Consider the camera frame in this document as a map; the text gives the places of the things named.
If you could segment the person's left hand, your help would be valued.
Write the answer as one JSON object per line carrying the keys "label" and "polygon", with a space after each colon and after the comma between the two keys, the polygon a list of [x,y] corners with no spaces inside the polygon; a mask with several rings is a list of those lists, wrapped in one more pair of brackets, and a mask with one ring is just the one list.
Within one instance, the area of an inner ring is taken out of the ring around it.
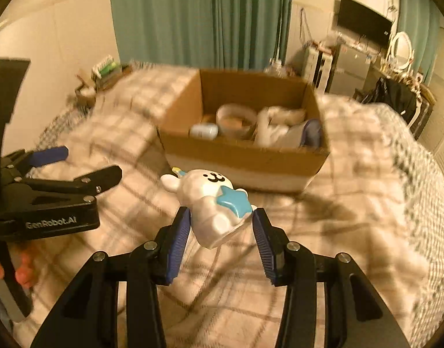
{"label": "person's left hand", "polygon": [[[14,270],[14,278],[24,288],[34,286],[38,281],[38,271],[35,267],[37,250],[32,244],[19,244],[17,256],[19,265]],[[0,279],[4,277],[4,269],[0,264]]]}

